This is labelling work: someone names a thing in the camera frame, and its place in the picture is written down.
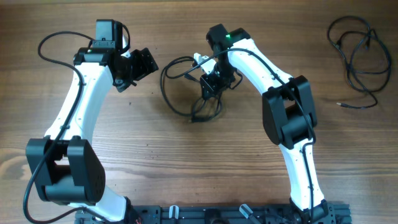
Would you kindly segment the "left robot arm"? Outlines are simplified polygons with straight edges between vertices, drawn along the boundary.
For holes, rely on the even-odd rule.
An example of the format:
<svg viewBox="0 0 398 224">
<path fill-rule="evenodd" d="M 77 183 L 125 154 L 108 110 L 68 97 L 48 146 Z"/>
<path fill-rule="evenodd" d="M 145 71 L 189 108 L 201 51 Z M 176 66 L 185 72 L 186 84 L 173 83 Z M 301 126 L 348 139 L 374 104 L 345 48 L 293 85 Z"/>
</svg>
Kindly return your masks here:
<svg viewBox="0 0 398 224">
<path fill-rule="evenodd" d="M 148 49 L 131 50 L 124 24 L 99 19 L 95 36 L 78 50 L 69 68 L 73 80 L 56 120 L 25 148 L 32 175 L 22 203 L 24 215 L 31 219 L 29 196 L 36 189 L 42 201 L 68 206 L 82 222 L 141 223 L 131 201 L 106 185 L 91 143 L 108 91 L 123 92 L 158 66 Z"/>
</svg>

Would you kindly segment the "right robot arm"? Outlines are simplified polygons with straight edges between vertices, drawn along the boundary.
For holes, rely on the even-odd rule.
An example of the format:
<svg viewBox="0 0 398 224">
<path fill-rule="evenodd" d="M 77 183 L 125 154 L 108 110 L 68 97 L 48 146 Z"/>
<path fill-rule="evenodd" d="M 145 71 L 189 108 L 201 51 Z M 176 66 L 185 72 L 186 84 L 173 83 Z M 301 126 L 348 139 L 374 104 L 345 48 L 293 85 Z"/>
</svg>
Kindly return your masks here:
<svg viewBox="0 0 398 224">
<path fill-rule="evenodd" d="M 206 34 L 213 56 L 195 54 L 204 74 L 204 100 L 232 89 L 235 75 L 245 76 L 262 96 L 267 137 L 279 146 L 290 180 L 292 223 L 336 223 L 337 214 L 320 190 L 313 160 L 317 116 L 308 80 L 276 67 L 242 28 L 228 32 L 222 24 Z"/>
</svg>

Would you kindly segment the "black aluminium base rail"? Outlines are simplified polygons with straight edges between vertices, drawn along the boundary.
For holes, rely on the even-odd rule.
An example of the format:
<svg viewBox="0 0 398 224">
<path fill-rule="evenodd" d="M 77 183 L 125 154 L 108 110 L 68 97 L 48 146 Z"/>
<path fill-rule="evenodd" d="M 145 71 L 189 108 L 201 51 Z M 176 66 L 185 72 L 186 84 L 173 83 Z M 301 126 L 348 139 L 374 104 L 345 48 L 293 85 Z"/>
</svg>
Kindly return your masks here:
<svg viewBox="0 0 398 224">
<path fill-rule="evenodd" d="M 142 223 L 303 223 L 298 212 L 288 204 L 261 207 L 177 207 L 136 206 L 135 211 Z M 348 204 L 328 203 L 314 211 L 315 223 L 352 224 Z"/>
</svg>

